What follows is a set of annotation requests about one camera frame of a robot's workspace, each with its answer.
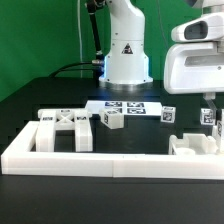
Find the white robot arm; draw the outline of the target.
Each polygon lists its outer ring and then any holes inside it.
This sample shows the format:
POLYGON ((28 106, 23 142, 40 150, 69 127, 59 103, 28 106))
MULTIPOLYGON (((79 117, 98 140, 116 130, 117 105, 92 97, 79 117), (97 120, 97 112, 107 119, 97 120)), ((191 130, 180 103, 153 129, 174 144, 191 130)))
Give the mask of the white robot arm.
MULTIPOLYGON (((184 0, 202 15, 175 27, 164 66, 164 88, 170 94, 202 93, 211 109, 215 94, 224 92, 224 0, 184 0)), ((149 58, 144 52, 145 16, 130 0, 87 0, 96 57, 104 72, 99 83, 130 91, 152 83, 149 58), (111 21, 110 51, 103 54, 95 13, 108 7, 111 21)))

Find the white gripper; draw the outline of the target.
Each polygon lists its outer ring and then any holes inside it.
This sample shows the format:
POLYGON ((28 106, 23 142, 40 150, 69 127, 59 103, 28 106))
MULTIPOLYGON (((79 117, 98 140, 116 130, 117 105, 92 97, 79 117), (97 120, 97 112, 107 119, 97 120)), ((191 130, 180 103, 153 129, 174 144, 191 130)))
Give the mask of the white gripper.
POLYGON ((224 53, 215 42, 175 44, 166 55, 164 88, 170 94, 204 93, 216 114, 215 92, 224 92, 224 53))

